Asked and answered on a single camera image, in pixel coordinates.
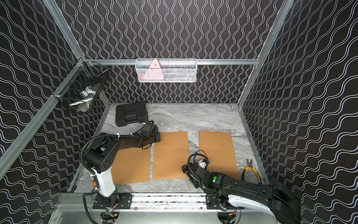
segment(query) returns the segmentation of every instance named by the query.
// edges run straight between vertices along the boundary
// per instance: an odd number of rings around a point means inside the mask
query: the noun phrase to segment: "brown cardboard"
[[[187,132],[160,133],[160,142],[154,145],[152,180],[188,178],[182,166],[188,163]]]
[[[114,184],[149,182],[149,173],[150,148],[128,148],[117,152],[112,165]]]
[[[224,173],[239,179],[234,145],[231,133],[228,132],[199,132],[199,149],[209,158],[209,172]]]

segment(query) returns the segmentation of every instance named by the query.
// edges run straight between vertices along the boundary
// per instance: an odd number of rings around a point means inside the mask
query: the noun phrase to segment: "pink sponge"
[[[164,79],[164,75],[160,69],[160,64],[158,59],[154,59],[152,61],[152,64],[150,64],[149,69],[146,72],[146,75],[144,75],[143,78],[150,79],[150,80],[162,80]]]

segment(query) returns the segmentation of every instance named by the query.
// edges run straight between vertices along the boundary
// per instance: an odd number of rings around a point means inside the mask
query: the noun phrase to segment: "patterned wall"
[[[79,167],[79,151],[104,112],[73,114],[60,104],[0,181],[0,223],[48,223],[60,192],[67,192]]]
[[[0,1],[0,155],[77,61],[41,0]]]
[[[252,65],[198,66],[196,82],[143,83],[134,66],[114,66],[104,90],[111,102],[237,103]]]
[[[295,1],[243,110],[304,224],[358,222],[358,1]]]
[[[57,0],[86,58],[257,58],[282,0]]]

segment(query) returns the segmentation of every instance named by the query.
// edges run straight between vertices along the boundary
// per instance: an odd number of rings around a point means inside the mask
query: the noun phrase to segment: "black plastic case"
[[[144,123],[146,116],[145,102],[118,105],[116,107],[116,125],[126,126],[132,123]]]

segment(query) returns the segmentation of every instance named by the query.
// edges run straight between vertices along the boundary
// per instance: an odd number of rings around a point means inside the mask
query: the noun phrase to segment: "yellow handle pliers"
[[[255,167],[252,166],[252,159],[250,160],[250,162],[248,161],[248,159],[246,159],[246,162],[247,162],[247,167],[245,168],[244,177],[246,178],[246,172],[251,168],[252,171],[255,173],[255,175],[256,175],[256,177],[257,177],[258,183],[261,184],[260,175],[257,173]]]

